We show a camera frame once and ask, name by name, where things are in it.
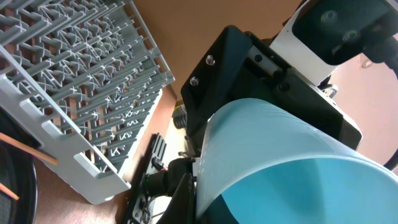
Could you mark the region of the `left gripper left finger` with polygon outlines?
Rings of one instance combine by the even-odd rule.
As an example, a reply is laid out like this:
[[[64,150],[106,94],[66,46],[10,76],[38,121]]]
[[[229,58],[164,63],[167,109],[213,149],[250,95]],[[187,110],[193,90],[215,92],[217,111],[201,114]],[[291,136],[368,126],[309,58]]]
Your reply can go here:
[[[194,224],[195,186],[191,174],[184,174],[157,224]]]

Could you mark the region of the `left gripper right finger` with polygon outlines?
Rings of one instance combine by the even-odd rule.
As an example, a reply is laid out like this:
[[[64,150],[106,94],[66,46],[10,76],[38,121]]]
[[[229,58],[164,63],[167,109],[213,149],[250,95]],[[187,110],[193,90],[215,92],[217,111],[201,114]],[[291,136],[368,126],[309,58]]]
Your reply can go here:
[[[227,26],[181,89],[186,132],[201,149],[208,120],[224,105],[257,98],[286,110],[346,146],[357,149],[362,133],[324,91],[252,32]]]

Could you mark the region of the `blue plastic cup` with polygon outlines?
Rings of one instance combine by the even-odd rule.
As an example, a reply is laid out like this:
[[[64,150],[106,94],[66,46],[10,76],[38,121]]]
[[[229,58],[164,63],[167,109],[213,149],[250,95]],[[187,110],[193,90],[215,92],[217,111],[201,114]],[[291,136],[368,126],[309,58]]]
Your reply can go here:
[[[209,120],[196,218],[208,223],[396,223],[397,176],[263,100]]]

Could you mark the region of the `wooden chopstick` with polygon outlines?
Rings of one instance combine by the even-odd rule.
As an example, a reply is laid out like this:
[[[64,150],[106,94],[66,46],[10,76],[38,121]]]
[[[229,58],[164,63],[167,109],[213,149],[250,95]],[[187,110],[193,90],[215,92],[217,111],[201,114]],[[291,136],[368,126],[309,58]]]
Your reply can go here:
[[[24,144],[22,142],[19,142],[19,141],[15,140],[15,139],[3,134],[3,133],[1,133],[1,141],[4,141],[4,142],[6,142],[6,143],[8,143],[8,144],[10,144],[10,145],[22,150],[22,151],[24,151],[24,152],[27,152],[27,153],[29,153],[29,154],[31,154],[31,155],[39,158],[39,159],[42,159],[45,162],[48,162],[48,163],[53,164],[53,165],[57,165],[58,164],[58,160],[56,160],[55,158],[53,158],[51,156],[48,156],[48,155],[46,155],[46,154],[34,149],[33,147],[30,147],[30,146],[28,146],[28,145],[26,145],[26,144]]]
[[[15,194],[12,190],[7,188],[5,185],[0,184],[0,191],[4,192],[6,195],[10,196],[14,200],[19,200],[19,196]]]

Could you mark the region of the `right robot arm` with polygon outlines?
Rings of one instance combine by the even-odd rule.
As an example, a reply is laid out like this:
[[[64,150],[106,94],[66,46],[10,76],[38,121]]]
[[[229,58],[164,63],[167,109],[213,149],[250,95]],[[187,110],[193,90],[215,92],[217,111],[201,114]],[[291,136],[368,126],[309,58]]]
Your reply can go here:
[[[198,159],[186,152],[167,166],[163,162],[167,143],[153,134],[137,176],[137,183],[121,223],[195,223],[195,182]],[[155,199],[170,197],[161,214],[153,214]]]

